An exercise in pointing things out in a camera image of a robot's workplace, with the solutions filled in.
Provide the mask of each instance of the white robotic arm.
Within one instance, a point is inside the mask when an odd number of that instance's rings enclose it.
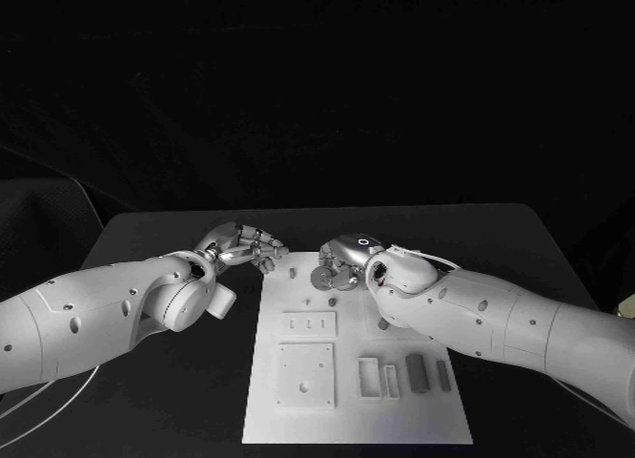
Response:
[[[287,253],[232,222],[194,251],[69,273],[0,302],[0,394],[89,370],[150,335],[183,331],[203,311],[222,319],[235,293],[217,275],[246,261],[266,274]]]
[[[474,358],[547,374],[635,430],[635,320],[552,301],[454,264],[438,270],[442,263],[350,234],[323,245],[313,283],[321,290],[350,290],[363,282],[382,329],[410,327]],[[344,277],[347,283],[337,280]]]

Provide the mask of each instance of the robotic arm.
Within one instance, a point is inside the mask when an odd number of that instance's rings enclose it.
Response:
[[[145,337],[183,331],[203,311],[226,316],[235,293],[217,283],[232,265],[262,274],[288,248],[230,222],[193,251],[86,269],[46,281],[0,303],[0,394],[89,370]]]
[[[328,241],[318,263],[314,287],[367,288],[382,329],[413,328],[474,358],[547,374],[635,430],[635,320],[543,298],[364,234]]]

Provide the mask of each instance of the white board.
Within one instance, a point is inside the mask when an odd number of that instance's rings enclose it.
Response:
[[[277,270],[264,277],[258,314],[249,401],[242,442],[245,444],[472,444],[469,426],[445,347],[408,332],[397,337],[369,328],[374,305],[370,292],[318,291],[311,272],[318,253],[291,253],[275,260]],[[297,276],[289,278],[294,267]],[[334,307],[328,299],[336,298]],[[337,337],[298,338],[284,335],[284,313],[336,312]],[[282,379],[279,348],[288,344],[333,344],[333,407],[282,408],[278,393]],[[413,394],[405,357],[423,355],[431,391]],[[390,400],[382,377],[382,399],[359,398],[359,358],[377,358],[379,370],[396,366],[400,399]],[[439,388],[438,361],[445,361],[451,391]],[[287,382],[297,388],[298,378]]]

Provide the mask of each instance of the dark table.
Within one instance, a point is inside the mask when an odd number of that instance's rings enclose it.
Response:
[[[596,308],[549,231],[521,204],[124,214],[109,222],[84,268],[192,249],[230,220],[271,232],[292,251],[317,251],[340,234],[364,232],[537,294]],[[226,319],[205,314],[184,332],[151,336],[104,364],[66,409],[0,450],[0,458],[635,456],[632,431],[547,376],[452,351],[474,446],[243,446],[262,275],[243,265],[220,282],[238,293]],[[88,374],[58,381],[45,398],[69,398]],[[36,407],[42,402],[32,401],[0,427],[17,427],[25,415],[43,419],[52,411]]]

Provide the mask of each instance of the table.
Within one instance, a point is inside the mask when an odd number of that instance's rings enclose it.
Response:
[[[549,231],[523,204],[124,214],[111,220],[84,268],[192,249],[230,220],[271,232],[294,251],[317,251],[343,233],[367,233],[554,300],[595,308]],[[261,274],[243,265],[228,270],[220,282],[238,293],[226,319],[205,314],[184,332],[151,336],[104,364],[68,408],[0,450],[0,458],[635,456],[635,434],[547,376],[452,351],[474,446],[243,446]],[[58,381],[55,389],[76,389],[81,377]],[[29,414],[35,401],[22,408]],[[3,427],[19,414],[26,411],[7,417]]]

